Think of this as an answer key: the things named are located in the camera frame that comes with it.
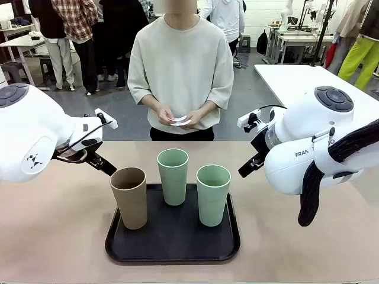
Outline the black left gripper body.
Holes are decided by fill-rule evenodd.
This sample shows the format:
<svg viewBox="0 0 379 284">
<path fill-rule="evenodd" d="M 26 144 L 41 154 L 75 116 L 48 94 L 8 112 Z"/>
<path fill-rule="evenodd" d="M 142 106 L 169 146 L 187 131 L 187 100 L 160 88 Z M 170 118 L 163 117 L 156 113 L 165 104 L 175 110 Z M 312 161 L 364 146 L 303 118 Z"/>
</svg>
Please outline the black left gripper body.
<svg viewBox="0 0 379 284">
<path fill-rule="evenodd" d="M 102 141 L 97 142 L 93 145 L 85 147 L 82 150 L 67 150 L 66 152 L 63 149 L 54 151 L 54 159 L 60 162 L 71 163 L 71 164 L 94 164 L 96 159 L 99 158 L 96 151 L 102 145 Z"/>
</svg>

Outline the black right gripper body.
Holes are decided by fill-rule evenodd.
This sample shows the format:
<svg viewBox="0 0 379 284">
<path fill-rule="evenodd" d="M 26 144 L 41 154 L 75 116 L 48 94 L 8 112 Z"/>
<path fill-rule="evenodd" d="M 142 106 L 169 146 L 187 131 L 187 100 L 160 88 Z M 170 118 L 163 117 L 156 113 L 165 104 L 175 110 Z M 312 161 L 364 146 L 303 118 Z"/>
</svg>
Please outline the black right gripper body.
<svg viewBox="0 0 379 284">
<path fill-rule="evenodd" d="M 259 157 L 266 157 L 268 154 L 268 146 L 265 141 L 266 131 L 260 131 L 250 142 L 253 148 L 258 152 Z"/>
</svg>

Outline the person's left hand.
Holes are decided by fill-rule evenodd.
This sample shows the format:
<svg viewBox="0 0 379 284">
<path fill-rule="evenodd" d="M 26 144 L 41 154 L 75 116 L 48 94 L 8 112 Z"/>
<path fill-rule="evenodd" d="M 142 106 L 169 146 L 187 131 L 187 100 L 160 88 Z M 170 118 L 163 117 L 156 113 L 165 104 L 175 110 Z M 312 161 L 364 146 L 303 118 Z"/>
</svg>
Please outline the person's left hand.
<svg viewBox="0 0 379 284">
<path fill-rule="evenodd" d="M 187 114 L 185 119 L 185 125 L 182 125 L 182 129 L 196 129 L 196 125 L 207 115 L 207 111 L 205 109 L 198 109 L 195 111 L 191 111 Z"/>
</svg>

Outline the person's right hand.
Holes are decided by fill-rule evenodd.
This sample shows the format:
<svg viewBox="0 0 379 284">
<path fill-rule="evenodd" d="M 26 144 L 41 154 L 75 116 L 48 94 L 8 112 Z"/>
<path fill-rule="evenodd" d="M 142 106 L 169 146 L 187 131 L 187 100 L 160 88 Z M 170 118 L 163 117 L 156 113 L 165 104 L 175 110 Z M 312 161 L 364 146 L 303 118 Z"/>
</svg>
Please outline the person's right hand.
<svg viewBox="0 0 379 284">
<path fill-rule="evenodd" d="M 174 117 L 173 113 L 171 112 L 170 107 L 168 107 L 166 105 L 161 105 L 158 108 L 157 113 L 158 113 L 159 122 L 161 124 L 170 126 L 170 125 L 176 123 L 175 117 Z"/>
</svg>

